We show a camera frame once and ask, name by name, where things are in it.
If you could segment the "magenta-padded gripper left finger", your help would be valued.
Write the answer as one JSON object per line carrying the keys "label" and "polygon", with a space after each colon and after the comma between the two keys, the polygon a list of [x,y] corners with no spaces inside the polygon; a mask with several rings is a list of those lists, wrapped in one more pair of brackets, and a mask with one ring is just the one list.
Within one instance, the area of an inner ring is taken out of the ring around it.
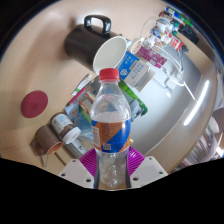
{"label": "magenta-padded gripper left finger", "polygon": [[96,150],[91,149],[80,159],[70,160],[59,176],[81,187],[97,189],[100,177]]}

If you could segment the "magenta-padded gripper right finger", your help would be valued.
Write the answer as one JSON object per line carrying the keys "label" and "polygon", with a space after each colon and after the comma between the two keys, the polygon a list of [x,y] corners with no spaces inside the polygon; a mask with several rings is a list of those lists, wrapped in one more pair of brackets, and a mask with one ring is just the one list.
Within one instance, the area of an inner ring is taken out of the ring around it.
{"label": "magenta-padded gripper right finger", "polygon": [[145,157],[130,147],[126,159],[126,187],[140,188],[167,176],[167,172],[153,156]]}

